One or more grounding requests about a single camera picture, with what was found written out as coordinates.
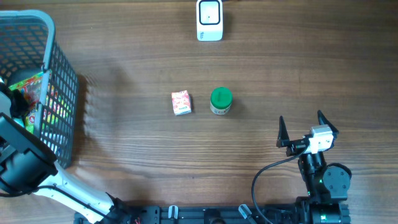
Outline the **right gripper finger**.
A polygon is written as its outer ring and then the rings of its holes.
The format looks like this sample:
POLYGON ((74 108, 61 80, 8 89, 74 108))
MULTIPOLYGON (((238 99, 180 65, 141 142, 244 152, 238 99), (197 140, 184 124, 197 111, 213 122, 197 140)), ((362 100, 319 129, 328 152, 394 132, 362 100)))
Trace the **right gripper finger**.
POLYGON ((327 120, 326 116, 322 113, 321 110, 317 111, 317 116, 318 116, 319 125, 328 125, 332 131, 333 137, 336 138, 337 135, 339 135, 339 130, 335 128, 335 126, 327 120))
POLYGON ((290 145, 290 138, 287 132, 285 121, 283 116, 279 117, 279 132, 277 136, 276 146, 277 147, 287 147, 290 145))

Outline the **green lid jar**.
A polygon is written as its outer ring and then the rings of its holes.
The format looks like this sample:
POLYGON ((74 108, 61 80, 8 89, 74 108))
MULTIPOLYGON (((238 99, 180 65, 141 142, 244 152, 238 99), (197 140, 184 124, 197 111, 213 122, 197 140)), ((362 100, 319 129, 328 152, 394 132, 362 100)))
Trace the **green lid jar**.
POLYGON ((216 115, 224 115, 230 110, 232 102, 231 90, 226 87, 218 87, 211 93, 210 109, 216 115))

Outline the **small orange candy box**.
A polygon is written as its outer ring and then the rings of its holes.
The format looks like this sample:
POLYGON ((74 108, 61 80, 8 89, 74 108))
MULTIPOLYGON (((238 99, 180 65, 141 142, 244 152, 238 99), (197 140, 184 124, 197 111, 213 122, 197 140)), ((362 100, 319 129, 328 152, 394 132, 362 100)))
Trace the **small orange candy box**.
POLYGON ((173 92, 171 96, 173 111, 176 116, 192 112, 190 95, 188 94, 187 90, 173 92))

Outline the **Haribo gummy candy bag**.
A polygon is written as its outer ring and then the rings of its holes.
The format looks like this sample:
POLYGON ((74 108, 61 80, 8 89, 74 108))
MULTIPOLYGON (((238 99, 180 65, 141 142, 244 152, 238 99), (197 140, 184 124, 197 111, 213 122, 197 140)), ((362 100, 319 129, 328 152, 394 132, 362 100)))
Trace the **Haribo gummy candy bag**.
MULTIPOLYGON (((31 78, 17 82, 9 87, 10 90, 18 90, 29 104, 29 113, 23 118, 25 129, 34 134, 36 129, 35 122, 39 120, 39 103, 40 94, 44 90, 42 80, 44 77, 43 72, 39 72, 31 78)), ((53 127, 61 129, 61 133, 66 133, 63 128, 69 128, 73 124, 73 102, 69 102, 67 96, 62 96, 61 91, 55 85, 48 83, 43 107, 43 115, 41 117, 41 132, 48 134, 50 128, 48 124, 53 127)))

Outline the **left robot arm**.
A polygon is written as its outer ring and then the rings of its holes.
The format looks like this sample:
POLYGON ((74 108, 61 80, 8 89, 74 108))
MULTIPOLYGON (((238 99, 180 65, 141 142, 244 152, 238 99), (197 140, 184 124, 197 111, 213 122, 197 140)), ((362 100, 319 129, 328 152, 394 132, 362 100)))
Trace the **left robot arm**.
POLYGON ((11 118, 26 108, 22 95, 2 83, 1 196, 35 194, 60 202, 89 223, 131 223, 132 215, 120 199, 74 178, 46 144, 11 118))

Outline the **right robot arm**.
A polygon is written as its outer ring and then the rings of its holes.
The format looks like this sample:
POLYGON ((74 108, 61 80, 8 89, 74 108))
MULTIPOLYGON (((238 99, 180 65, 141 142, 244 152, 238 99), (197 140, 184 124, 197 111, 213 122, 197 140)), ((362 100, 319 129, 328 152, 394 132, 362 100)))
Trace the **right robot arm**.
POLYGON ((307 188, 306 197, 297 197, 291 214, 283 217, 291 223, 349 223, 348 199, 352 172, 339 163, 327 163, 324 152, 332 149, 338 129, 317 111, 318 125, 297 140, 291 140, 284 118, 279 118, 276 146, 286 148, 286 156, 298 159, 298 168, 307 188))

